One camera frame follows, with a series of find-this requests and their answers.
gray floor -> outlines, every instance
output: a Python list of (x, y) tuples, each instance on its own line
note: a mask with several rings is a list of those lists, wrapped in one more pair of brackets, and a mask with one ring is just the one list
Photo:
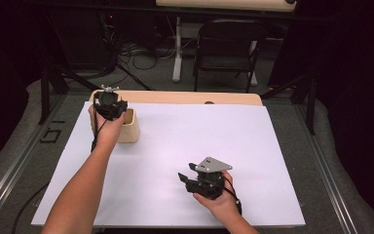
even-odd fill
[[(280, 42), (273, 41), (263, 48), (256, 67), (259, 84), (250, 89), (251, 93), (260, 95), (268, 91), (266, 85), (279, 47)], [(141, 54), (131, 59), (135, 59), (135, 64), (142, 67), (154, 64), (152, 58)], [(173, 58), (159, 58), (156, 65), (147, 70), (136, 69), (129, 62), (130, 71), (156, 90), (193, 91), (193, 59), (186, 55), (179, 83), (171, 81), (172, 66)], [(235, 74), (227, 76), (220, 73), (203, 73), (199, 91), (244, 93), (245, 78), (234, 76)], [(108, 76), (91, 81), (97, 85), (111, 85), (121, 81), (118, 84), (121, 89), (143, 90), (119, 69)], [(70, 92), (65, 97), (52, 94), (53, 114), (43, 126), (37, 125), (40, 117), (40, 83), (36, 82), (28, 87), (29, 104), (11, 139), (0, 153), (0, 233), (11, 232), (17, 214), (28, 198), (51, 180), (83, 102), (89, 98), (88, 90), (72, 80), (67, 82)], [(303, 122), (304, 106), (291, 105), (288, 100), (290, 94), (291, 91), (285, 91), (275, 98), (264, 100), (263, 103), (271, 115), (307, 224), (296, 228), (260, 228), (260, 231), (374, 233), (374, 213), (357, 194), (335, 153), (325, 107), (318, 101), (315, 113), (317, 134), (311, 136)], [(52, 132), (45, 136), (48, 129)], [(55, 140), (56, 133), (59, 133), (56, 142), (47, 142)], [(17, 222), (16, 233), (39, 233), (40, 227), (33, 227), (29, 223), (44, 191), (26, 205)], [(109, 233), (116, 231), (165, 233), (164, 230), (108, 230)], [(171, 230), (169, 233), (185, 232)]]

beige container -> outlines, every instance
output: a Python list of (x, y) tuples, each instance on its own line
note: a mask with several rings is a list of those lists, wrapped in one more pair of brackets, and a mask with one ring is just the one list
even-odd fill
[(135, 110), (127, 108), (126, 122), (121, 127), (120, 136), (117, 143), (134, 143), (139, 138), (138, 120), (135, 115)]

white tabletop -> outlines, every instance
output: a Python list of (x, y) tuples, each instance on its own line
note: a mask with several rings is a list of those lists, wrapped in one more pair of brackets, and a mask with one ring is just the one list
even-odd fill
[(157, 6), (181, 8), (217, 8), (266, 12), (293, 12), (296, 4), (285, 0), (156, 0)]
[[(56, 197), (91, 151), (86, 102), (32, 220), (43, 225)], [(189, 163), (213, 157), (230, 174), (253, 226), (299, 226), (301, 213), (269, 114), (241, 104), (131, 103), (140, 138), (118, 144), (110, 159), (94, 226), (221, 227), (185, 189), (177, 173), (197, 176)]]

